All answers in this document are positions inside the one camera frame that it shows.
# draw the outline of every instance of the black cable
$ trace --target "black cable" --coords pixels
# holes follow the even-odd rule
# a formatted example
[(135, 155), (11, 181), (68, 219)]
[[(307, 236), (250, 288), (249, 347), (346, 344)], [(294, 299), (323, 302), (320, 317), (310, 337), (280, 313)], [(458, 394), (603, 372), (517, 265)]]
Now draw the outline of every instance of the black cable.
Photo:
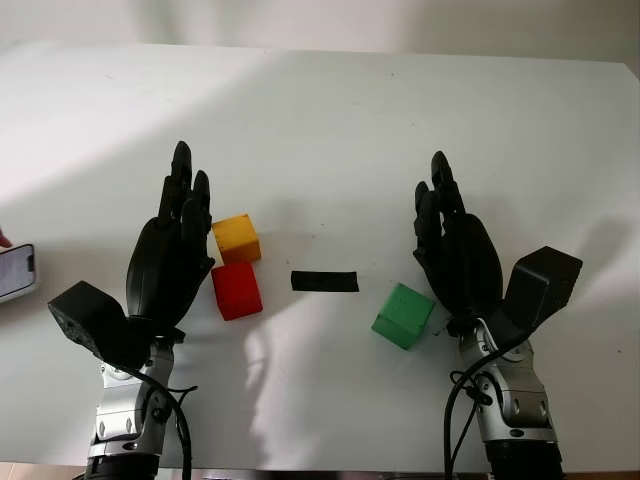
[[(449, 374), (449, 379), (451, 380), (452, 383), (456, 383), (456, 379), (454, 378), (455, 375), (462, 375), (464, 374), (464, 372), (460, 371), (460, 370), (454, 370)], [(476, 383), (475, 379), (471, 378), (469, 379), (469, 382), (471, 382), (471, 386), (470, 387), (463, 387), (465, 389), (465, 391), (467, 391), (467, 395), (469, 395), (469, 389), (473, 389), (476, 391), (478, 390), (478, 384)], [(469, 418), (467, 418), (467, 422), (464, 425), (464, 428), (462, 429), (462, 433), (460, 434), (460, 437), (458, 438), (458, 443), (456, 444), (456, 448), (453, 449), (453, 456), (452, 456), (452, 461), (455, 462), (456, 461), (456, 457), (458, 456), (458, 450), (460, 450), (460, 447), (462, 446), (462, 442), (464, 441), (464, 437), (467, 435), (467, 431), (469, 430), (469, 427), (471, 426), (471, 422), (473, 421), (473, 416), (476, 413), (476, 409), (478, 408), (478, 400), (476, 400), (476, 396), (472, 396), (472, 398), (474, 398), (473, 400), (473, 407), (471, 407), (471, 413), (469, 413)]]
[(458, 438), (458, 443), (456, 444), (456, 448), (453, 449), (453, 456), (451, 457), (452, 463), (456, 461), (456, 457), (458, 456), (458, 450), (460, 450), (460, 447), (462, 446), (462, 442), (464, 441), (464, 437), (467, 435), (467, 430), (469, 430), (469, 426), (473, 421), (473, 416), (476, 414), (477, 408), (478, 408), (478, 402), (473, 402), (473, 407), (471, 407), (471, 413), (469, 414), (469, 418), (467, 418), (467, 423), (464, 424), (464, 428), (462, 429), (460, 438)]
[(171, 410), (173, 410), (176, 415), (176, 425), (180, 425), (179, 432), (181, 431), (181, 433), (178, 434), (178, 437), (180, 438), (180, 444), (182, 446), (182, 480), (191, 480), (191, 434), (189, 433), (189, 425), (187, 424), (187, 419), (184, 416), (182, 407), (180, 406), (178, 401), (173, 397), (173, 395), (171, 395), (169, 390), (164, 385), (154, 380), (150, 376), (145, 375), (144, 373), (140, 373), (138, 370), (127, 367), (119, 367), (115, 365), (114, 367), (125, 373), (128, 373), (133, 377), (136, 377), (138, 380), (148, 383), (154, 389), (156, 389), (158, 393), (160, 393), (160, 395), (162, 395), (167, 401), (169, 407), (171, 407)]
[[(182, 401), (185, 399), (185, 397), (193, 392), (194, 390), (197, 390), (198, 386), (194, 385), (193, 387), (189, 387), (189, 388), (183, 388), (183, 389), (176, 389), (176, 388), (167, 388), (167, 390), (169, 390), (171, 393), (181, 393), (182, 395), (180, 395), (180, 398), (178, 399), (178, 405), (180, 405), (180, 407), (182, 407)], [(178, 422), (178, 417), (176, 416), (176, 433), (178, 434), (178, 438), (180, 439), (180, 443), (182, 443), (183, 441), (183, 435), (182, 435), (182, 430), (180, 429), (180, 423)]]
[(521, 343), (525, 342), (527, 338), (531, 336), (533, 330), (527, 331), (524, 334), (514, 338), (513, 340), (505, 343), (502, 348), (491, 352), (486, 357), (481, 358), (476, 363), (467, 368), (458, 381), (455, 383), (453, 388), (451, 389), (451, 393), (449, 393), (449, 398), (447, 399), (447, 406), (444, 410), (444, 476), (445, 480), (453, 480), (453, 458), (451, 455), (451, 416), (453, 414), (453, 407), (456, 403), (456, 399), (458, 398), (458, 394), (462, 387), (467, 381), (469, 381), (473, 375), (484, 367), (486, 364), (500, 358), (509, 350), (516, 348)]

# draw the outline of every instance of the white wall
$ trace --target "white wall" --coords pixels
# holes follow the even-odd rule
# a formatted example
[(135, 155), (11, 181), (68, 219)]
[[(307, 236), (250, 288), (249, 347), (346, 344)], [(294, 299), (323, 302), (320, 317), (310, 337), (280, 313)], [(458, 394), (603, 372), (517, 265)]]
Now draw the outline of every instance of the white wall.
[(58, 39), (625, 62), (638, 0), (0, 0), (0, 41)]

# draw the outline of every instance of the black tape strip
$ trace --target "black tape strip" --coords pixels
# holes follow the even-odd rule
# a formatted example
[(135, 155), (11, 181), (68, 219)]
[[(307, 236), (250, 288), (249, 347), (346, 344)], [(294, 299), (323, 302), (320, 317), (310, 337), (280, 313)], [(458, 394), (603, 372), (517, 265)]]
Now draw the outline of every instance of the black tape strip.
[(356, 272), (291, 272), (291, 288), (298, 292), (359, 292)]

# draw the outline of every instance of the white tabletop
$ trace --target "white tabletop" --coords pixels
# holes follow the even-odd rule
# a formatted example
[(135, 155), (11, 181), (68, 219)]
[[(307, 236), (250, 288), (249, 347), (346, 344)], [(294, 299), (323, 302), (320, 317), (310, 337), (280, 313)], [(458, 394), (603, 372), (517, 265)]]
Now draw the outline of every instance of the white tabletop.
[[(461, 366), (437, 334), (445, 312), (408, 352), (370, 326), (395, 282), (432, 296), (411, 254), (413, 191), (443, 150), (505, 278), (543, 245), (584, 260), (569, 306), (532, 340), (536, 371), (566, 470), (638, 469), (639, 103), (637, 79), (607, 63), (5, 49), (0, 225), (39, 248), (43, 283), (0, 305), (0, 460), (84, 463), (99, 363), (46, 302), (83, 279), (124, 304), (184, 139), (214, 218), (248, 212), (259, 232), (265, 306), (223, 322), (207, 279), (180, 324), (170, 383), (200, 386), (184, 404), (194, 466), (442, 470), (448, 373)], [(292, 269), (356, 270), (361, 292), (292, 292)], [(178, 466), (167, 432), (162, 464)], [(475, 424), (456, 467), (488, 469)]]

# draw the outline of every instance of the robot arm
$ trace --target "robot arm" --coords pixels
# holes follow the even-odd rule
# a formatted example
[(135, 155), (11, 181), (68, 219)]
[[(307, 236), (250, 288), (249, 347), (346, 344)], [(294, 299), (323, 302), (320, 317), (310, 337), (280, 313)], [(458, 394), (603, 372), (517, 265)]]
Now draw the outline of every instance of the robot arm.
[(497, 480), (562, 479), (561, 457), (544, 386), (533, 370), (528, 338), (571, 295), (582, 261), (544, 247), (520, 259), (502, 297), (496, 250), (480, 220), (466, 213), (442, 152), (431, 164), (434, 190), (416, 188), (418, 246), (414, 256), (452, 317), (467, 370), (447, 401), (445, 476), (453, 476), (451, 414), (470, 380), (480, 399), (477, 418)]
[(152, 480), (173, 411), (183, 448), (183, 478), (191, 478), (191, 441), (180, 404), (167, 387), (173, 346), (184, 317), (213, 267), (209, 180), (199, 171), (191, 188), (191, 152), (178, 143), (165, 178), (160, 210), (142, 229), (127, 273), (126, 317), (118, 302), (79, 282), (49, 303), (64, 334), (103, 361), (85, 479)]

